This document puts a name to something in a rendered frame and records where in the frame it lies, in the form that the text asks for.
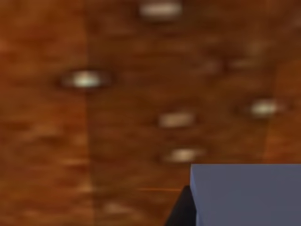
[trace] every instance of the brown ground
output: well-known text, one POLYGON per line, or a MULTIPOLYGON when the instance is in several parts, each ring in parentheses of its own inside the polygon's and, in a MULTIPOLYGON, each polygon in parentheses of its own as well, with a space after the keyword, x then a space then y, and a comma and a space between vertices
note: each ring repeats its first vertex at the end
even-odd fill
POLYGON ((163 225, 178 193, 137 188, 188 184, 189 165, 156 161, 181 145, 208 149, 196 162, 301 162, 297 1, 187 0, 167 25, 139 20, 136 1, 0 2, 0 225, 163 225), (85 67, 112 86, 55 86, 85 67), (235 111, 266 96, 293 109, 235 111), (177 108, 198 123, 154 123, 177 108))

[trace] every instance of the dirt ground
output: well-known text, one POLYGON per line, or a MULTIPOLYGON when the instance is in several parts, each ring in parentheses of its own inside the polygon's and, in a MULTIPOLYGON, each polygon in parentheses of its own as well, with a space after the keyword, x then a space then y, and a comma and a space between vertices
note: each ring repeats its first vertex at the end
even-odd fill
POLYGON ((0 224, 159 226, 190 164, 158 157, 207 150, 195 163, 300 163, 301 4, 187 0, 151 24, 138 0, 0 2, 0 224), (78 68, 109 73, 105 89, 57 86, 78 68), (275 97, 268 120, 240 109, 275 97), (162 129, 187 110, 197 122, 162 129))

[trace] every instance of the gray rectangular surface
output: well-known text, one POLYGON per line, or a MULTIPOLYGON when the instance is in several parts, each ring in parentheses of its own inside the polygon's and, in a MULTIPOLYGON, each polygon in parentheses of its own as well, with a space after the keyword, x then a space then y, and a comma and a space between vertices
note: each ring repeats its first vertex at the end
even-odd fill
POLYGON ((193 164, 198 226, 301 225, 300 164, 193 164))

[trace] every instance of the orange-brown surface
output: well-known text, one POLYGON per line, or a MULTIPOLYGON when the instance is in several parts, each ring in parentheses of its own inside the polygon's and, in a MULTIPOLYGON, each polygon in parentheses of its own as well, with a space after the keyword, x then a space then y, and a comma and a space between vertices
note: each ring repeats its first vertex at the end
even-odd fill
POLYGON ((301 162, 301 6, 289 0, 187 0, 171 24, 136 15, 137 0, 0 2, 0 225, 163 225, 189 164, 301 162), (56 86, 101 68, 106 89, 56 86), (292 109, 267 121, 239 110, 257 97, 292 109), (197 122, 162 129, 158 116, 197 122))

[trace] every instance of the thin orange horizontal line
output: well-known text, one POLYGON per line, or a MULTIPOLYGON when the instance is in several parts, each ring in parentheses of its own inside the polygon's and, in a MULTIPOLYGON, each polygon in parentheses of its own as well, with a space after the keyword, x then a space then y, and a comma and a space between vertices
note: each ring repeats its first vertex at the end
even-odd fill
POLYGON ((146 191, 146 192, 180 192, 181 189, 178 188, 138 188, 139 191, 146 191))

